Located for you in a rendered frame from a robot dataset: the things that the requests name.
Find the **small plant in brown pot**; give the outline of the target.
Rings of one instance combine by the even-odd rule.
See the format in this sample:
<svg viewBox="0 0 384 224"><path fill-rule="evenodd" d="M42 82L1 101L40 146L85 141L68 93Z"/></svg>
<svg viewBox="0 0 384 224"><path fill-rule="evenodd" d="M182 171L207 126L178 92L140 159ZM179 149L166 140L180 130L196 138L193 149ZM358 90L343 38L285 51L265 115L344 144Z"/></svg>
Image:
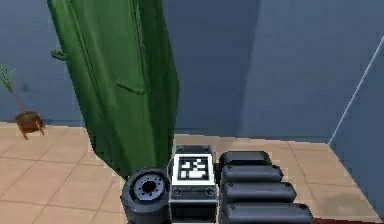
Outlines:
<svg viewBox="0 0 384 224"><path fill-rule="evenodd" d="M9 71L6 67L0 65L0 84L15 98L21 112L14 117L14 121L20 130L23 138L28 139L29 133L40 132L45 135L44 123L40 114L36 111L27 111L20 97L12 86L12 76L15 70Z"/></svg>

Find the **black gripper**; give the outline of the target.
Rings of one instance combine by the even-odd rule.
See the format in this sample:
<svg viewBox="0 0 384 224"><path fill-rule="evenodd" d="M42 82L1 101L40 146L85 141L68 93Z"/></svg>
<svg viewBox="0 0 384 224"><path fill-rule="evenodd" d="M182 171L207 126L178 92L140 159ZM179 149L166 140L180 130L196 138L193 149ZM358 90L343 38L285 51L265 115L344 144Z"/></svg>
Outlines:
<svg viewBox="0 0 384 224"><path fill-rule="evenodd" d="M120 196L128 224L166 224L169 180L161 168L144 168L130 176Z"/></svg>

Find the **large green cactus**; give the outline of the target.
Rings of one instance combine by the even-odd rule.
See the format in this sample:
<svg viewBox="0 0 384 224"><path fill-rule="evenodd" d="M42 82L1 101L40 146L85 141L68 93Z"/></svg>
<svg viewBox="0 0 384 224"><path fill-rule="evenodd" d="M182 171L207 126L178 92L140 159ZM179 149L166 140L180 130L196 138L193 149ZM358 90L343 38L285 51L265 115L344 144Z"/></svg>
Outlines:
<svg viewBox="0 0 384 224"><path fill-rule="evenodd" d="M119 176L164 167L179 83L162 0L47 0L95 154Z"/></svg>

